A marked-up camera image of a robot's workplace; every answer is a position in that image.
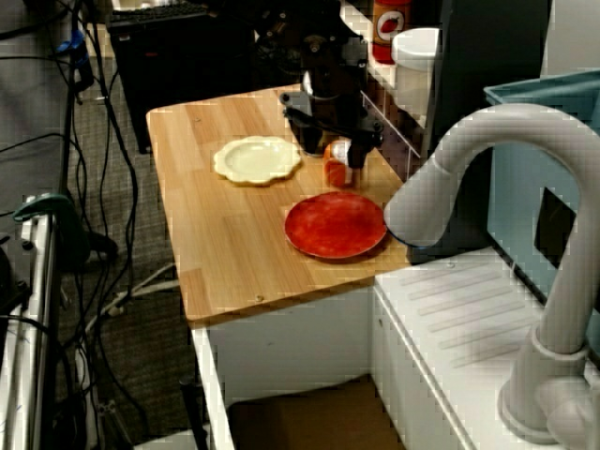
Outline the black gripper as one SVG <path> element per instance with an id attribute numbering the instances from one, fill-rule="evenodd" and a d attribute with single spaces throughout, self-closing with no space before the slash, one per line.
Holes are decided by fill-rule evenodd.
<path id="1" fill-rule="evenodd" d="M 279 102 L 294 137 L 308 156 L 322 156 L 322 143 L 344 136 L 352 139 L 347 151 L 348 166 L 362 169 L 368 153 L 383 143 L 383 123 L 363 107 L 360 93 L 316 97 L 301 88 L 283 92 Z M 355 135 L 365 139 L 354 138 Z"/>

